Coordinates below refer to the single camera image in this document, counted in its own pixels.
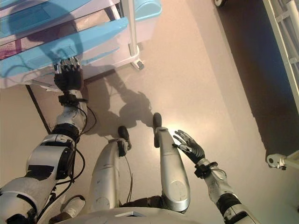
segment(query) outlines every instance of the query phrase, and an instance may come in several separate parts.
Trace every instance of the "caster wheel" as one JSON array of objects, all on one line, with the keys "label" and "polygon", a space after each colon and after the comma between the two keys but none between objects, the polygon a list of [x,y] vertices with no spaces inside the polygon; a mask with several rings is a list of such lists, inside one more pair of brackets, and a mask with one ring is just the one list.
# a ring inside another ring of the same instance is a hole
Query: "caster wheel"
[{"label": "caster wheel", "polygon": [[129,132],[125,126],[120,126],[118,128],[118,135],[120,138],[128,141],[129,140]]},{"label": "caster wheel", "polygon": [[216,5],[216,7],[220,8],[222,6],[224,6],[224,4],[227,2],[227,0],[214,0],[214,3]]},{"label": "caster wheel", "polygon": [[[153,127],[154,127],[154,131],[156,130],[157,127],[162,127],[162,117],[159,113],[154,114]],[[159,138],[158,138],[157,134],[154,135],[154,146],[156,148],[160,147]]]},{"label": "caster wheel", "polygon": [[144,64],[143,64],[143,62],[140,59],[138,59],[136,61],[133,61],[131,64],[137,70],[142,70],[144,68]]}]

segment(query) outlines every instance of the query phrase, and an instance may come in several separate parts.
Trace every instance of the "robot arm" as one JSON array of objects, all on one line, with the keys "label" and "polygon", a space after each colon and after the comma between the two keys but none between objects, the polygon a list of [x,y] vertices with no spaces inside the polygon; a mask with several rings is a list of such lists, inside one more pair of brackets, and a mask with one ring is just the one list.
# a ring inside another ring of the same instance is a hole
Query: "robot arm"
[{"label": "robot arm", "polygon": [[178,130],[175,132],[181,145],[174,144],[181,149],[193,162],[194,172],[198,178],[204,179],[209,197],[215,203],[226,224],[260,224],[250,211],[239,201],[233,189],[227,182],[226,173],[218,168],[216,162],[205,158],[204,150],[187,133]]},{"label": "robot arm", "polygon": [[0,189],[0,218],[7,224],[34,224],[58,180],[73,177],[76,143],[86,125],[86,101],[79,91],[82,77],[76,58],[56,64],[55,83],[64,107],[51,134],[34,149],[26,175]]}]

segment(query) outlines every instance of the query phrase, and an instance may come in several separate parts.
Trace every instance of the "white metal frame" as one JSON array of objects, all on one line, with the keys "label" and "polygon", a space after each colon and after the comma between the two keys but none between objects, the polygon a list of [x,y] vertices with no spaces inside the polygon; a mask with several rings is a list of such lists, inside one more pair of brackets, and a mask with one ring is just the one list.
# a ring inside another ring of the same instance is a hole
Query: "white metal frame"
[{"label": "white metal frame", "polygon": [[[299,69],[298,69],[299,55],[294,46],[296,43],[294,43],[293,40],[291,39],[287,27],[285,26],[284,23],[284,19],[290,17],[296,33],[297,41],[299,42],[299,13],[296,7],[296,3],[294,0],[288,2],[286,4],[287,11],[276,17],[275,17],[271,0],[263,0],[263,3],[267,10],[268,17],[272,25],[272,29],[274,31],[274,35],[279,47],[281,57],[285,65],[285,70],[288,75],[288,79],[296,103],[297,111],[299,114]],[[285,35],[282,35],[282,31],[279,27],[279,24],[282,25]],[[290,44],[290,46],[294,49],[295,57],[289,56],[290,52],[287,51],[285,42],[288,42],[288,44]]]}]

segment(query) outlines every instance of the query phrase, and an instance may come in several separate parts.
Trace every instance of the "black joint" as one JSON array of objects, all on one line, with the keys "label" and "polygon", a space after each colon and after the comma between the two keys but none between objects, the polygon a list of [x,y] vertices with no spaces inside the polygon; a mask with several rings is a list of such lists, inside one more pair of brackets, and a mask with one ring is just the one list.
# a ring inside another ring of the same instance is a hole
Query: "black joint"
[{"label": "black joint", "polygon": [[79,104],[79,100],[77,99],[77,97],[73,94],[69,94],[68,92],[65,92],[62,96],[58,96],[58,100],[61,106],[78,106]]},{"label": "black joint", "polygon": [[41,144],[41,146],[63,146],[73,149],[73,144],[71,140],[67,140],[66,142],[60,141],[46,141]]},{"label": "black joint", "polygon": [[248,214],[245,211],[241,211],[236,216],[232,217],[231,219],[228,219],[227,217],[224,218],[225,224],[235,224],[236,222],[239,222],[241,219],[248,216]]},{"label": "black joint", "polygon": [[211,172],[211,170],[207,166],[202,164],[196,167],[196,171],[194,173],[198,178],[203,179],[205,178],[208,172]]},{"label": "black joint", "polygon": [[15,214],[6,220],[7,224],[30,224],[29,220],[21,214]]},{"label": "black joint", "polygon": [[70,148],[65,148],[58,162],[56,180],[62,180],[71,175],[73,158],[74,151]]},{"label": "black joint", "polygon": [[242,203],[239,201],[239,199],[235,195],[233,195],[231,193],[226,193],[226,194],[221,195],[221,197],[219,198],[219,200],[216,203],[217,208],[219,209],[222,216],[224,216],[224,213],[226,212],[227,209],[229,209],[230,207],[232,207],[236,204],[242,204]]},{"label": "black joint", "polygon": [[123,145],[123,142],[122,141],[118,141],[117,142],[117,146],[118,146],[118,156],[119,157],[122,157],[122,156],[125,156],[127,154],[126,150],[125,150],[125,146]]},{"label": "black joint", "polygon": [[39,181],[42,181],[51,176],[53,169],[53,166],[29,165],[25,177],[34,178]]},{"label": "black joint", "polygon": [[200,179],[204,179],[206,177],[208,177],[211,174],[211,167],[213,166],[218,166],[217,162],[211,162],[208,165],[195,165],[196,171],[194,172],[195,175],[200,178]]},{"label": "black joint", "polygon": [[79,130],[74,125],[64,123],[56,125],[51,134],[63,134],[76,141],[79,137]]}]

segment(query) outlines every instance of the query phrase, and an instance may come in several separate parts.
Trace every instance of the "robot leg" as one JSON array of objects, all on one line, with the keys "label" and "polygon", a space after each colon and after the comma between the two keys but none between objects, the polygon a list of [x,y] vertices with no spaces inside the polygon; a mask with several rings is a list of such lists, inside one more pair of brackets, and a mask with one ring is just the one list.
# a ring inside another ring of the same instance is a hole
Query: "robot leg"
[{"label": "robot leg", "polygon": [[168,129],[162,127],[159,113],[154,114],[155,147],[160,147],[162,198],[172,211],[184,213],[190,204],[190,186],[177,148]]}]

